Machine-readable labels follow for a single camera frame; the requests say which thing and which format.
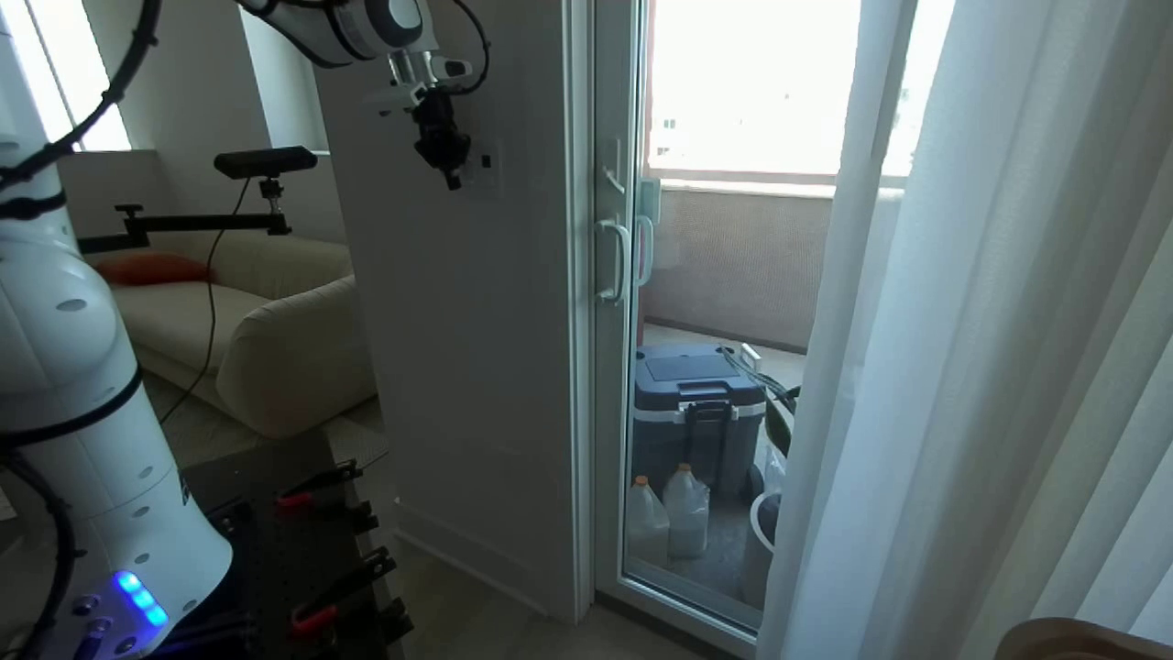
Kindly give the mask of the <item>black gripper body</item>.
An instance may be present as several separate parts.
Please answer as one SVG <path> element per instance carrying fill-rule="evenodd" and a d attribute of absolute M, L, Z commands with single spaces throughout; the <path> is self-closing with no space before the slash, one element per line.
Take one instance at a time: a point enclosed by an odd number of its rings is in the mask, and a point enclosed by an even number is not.
<path fill-rule="evenodd" d="M 430 88 L 409 111 L 416 124 L 413 152 L 439 174 L 457 174 L 469 158 L 469 136 L 454 120 L 454 102 L 443 88 Z"/>

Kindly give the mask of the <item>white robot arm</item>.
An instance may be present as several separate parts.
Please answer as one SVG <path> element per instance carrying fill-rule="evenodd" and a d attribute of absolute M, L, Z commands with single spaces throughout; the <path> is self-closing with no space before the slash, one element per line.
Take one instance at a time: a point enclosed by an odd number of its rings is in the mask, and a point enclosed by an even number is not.
<path fill-rule="evenodd" d="M 56 564 L 17 660 L 144 660 L 230 572 L 185 493 L 57 158 L 0 38 L 0 443 L 48 505 Z"/>

